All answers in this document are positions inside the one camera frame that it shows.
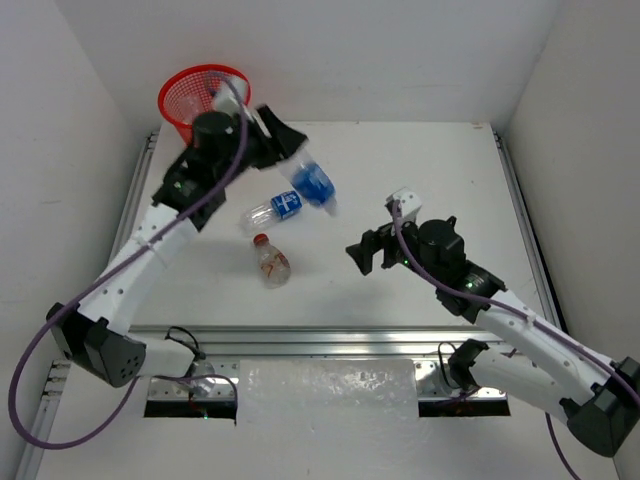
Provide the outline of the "red cap crushed bottle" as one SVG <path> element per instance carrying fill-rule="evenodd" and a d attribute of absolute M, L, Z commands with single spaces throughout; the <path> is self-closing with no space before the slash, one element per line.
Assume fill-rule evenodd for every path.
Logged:
<path fill-rule="evenodd" d="M 284 286 L 290 279 L 291 267 L 286 256 L 260 233 L 253 238 L 253 245 L 265 285 L 269 288 Z"/>

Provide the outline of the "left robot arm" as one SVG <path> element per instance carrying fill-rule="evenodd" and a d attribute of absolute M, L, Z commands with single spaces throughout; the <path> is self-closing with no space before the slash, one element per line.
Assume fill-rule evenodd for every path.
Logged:
<path fill-rule="evenodd" d="M 183 377 L 198 356 L 178 341 L 135 336 L 136 310 L 172 260 L 224 204 L 223 184 L 299 153 L 307 136 L 262 105 L 255 113 L 209 112 L 170 164 L 139 226 L 80 300 L 54 304 L 46 319 L 66 359 L 120 388 L 139 376 Z"/>

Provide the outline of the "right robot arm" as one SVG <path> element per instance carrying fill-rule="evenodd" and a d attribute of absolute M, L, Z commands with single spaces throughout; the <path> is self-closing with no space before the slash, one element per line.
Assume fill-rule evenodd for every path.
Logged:
<path fill-rule="evenodd" d="M 639 422 L 639 363 L 615 361 L 578 343 L 528 308 L 505 283 L 469 260 L 456 219 L 417 225 L 395 220 L 363 233 L 346 252 L 369 274 L 402 265 L 436 288 L 452 315 L 493 333 L 524 355 L 508 359 L 475 339 L 448 360 L 448 378 L 460 390 L 499 388 L 563 422 L 585 447 L 614 457 Z"/>

